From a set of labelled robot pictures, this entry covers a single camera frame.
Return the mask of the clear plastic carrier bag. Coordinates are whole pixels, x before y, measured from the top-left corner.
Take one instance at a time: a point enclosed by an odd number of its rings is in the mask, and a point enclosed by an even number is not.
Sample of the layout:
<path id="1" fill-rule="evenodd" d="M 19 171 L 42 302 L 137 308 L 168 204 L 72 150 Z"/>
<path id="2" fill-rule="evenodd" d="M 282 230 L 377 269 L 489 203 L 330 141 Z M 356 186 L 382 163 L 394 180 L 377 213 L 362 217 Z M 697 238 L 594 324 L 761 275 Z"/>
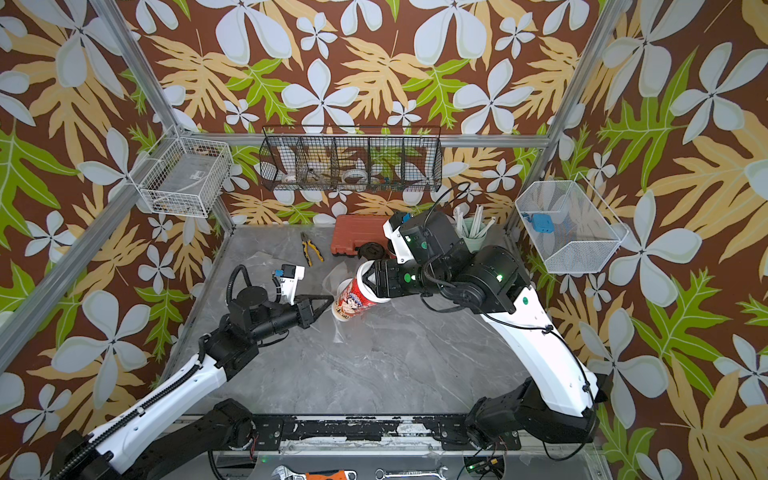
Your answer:
<path id="1" fill-rule="evenodd" d="M 346 342 L 345 326 L 360 314 L 355 301 L 344 295 L 347 287 L 355 279 L 353 273 L 352 268 L 346 262 L 342 262 L 330 271 L 322 283 L 325 292 L 334 297 L 328 313 L 333 321 L 333 342 L 336 344 Z"/>

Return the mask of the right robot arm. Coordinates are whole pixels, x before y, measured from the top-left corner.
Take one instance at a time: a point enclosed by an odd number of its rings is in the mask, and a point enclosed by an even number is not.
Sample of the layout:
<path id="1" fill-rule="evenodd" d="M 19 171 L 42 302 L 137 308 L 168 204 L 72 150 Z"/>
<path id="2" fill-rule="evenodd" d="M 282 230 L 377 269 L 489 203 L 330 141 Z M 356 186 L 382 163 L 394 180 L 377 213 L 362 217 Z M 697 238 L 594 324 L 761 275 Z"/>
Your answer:
<path id="1" fill-rule="evenodd" d="M 382 230 L 394 255 L 363 270 L 360 282 L 368 291 L 378 299 L 436 295 L 454 311 L 471 311 L 497 331 L 529 374 L 511 392 L 474 404 L 464 420 L 471 442 L 485 447 L 518 431 L 545 445 L 592 442 L 597 406 L 611 382 L 568 346 L 519 254 L 497 244 L 471 251 L 448 216 L 432 210 L 397 212 Z"/>

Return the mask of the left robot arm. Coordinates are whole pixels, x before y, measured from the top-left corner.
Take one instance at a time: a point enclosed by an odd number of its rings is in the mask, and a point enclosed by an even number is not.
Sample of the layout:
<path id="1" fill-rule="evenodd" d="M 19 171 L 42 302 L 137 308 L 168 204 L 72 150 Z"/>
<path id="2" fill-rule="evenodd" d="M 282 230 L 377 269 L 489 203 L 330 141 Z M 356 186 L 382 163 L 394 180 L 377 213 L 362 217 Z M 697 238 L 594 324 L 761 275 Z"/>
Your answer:
<path id="1" fill-rule="evenodd" d="M 331 295 L 297 294 L 290 303 L 260 286 L 226 294 L 227 313 L 200 337 L 198 351 L 173 376 L 134 406 L 89 434 L 62 438 L 52 456 L 53 479 L 158 479 L 196 456 L 243 444 L 251 412 L 226 400 L 172 434 L 166 429 L 246 367 L 260 349 L 286 339 L 293 327 L 312 325 L 332 306 Z"/>

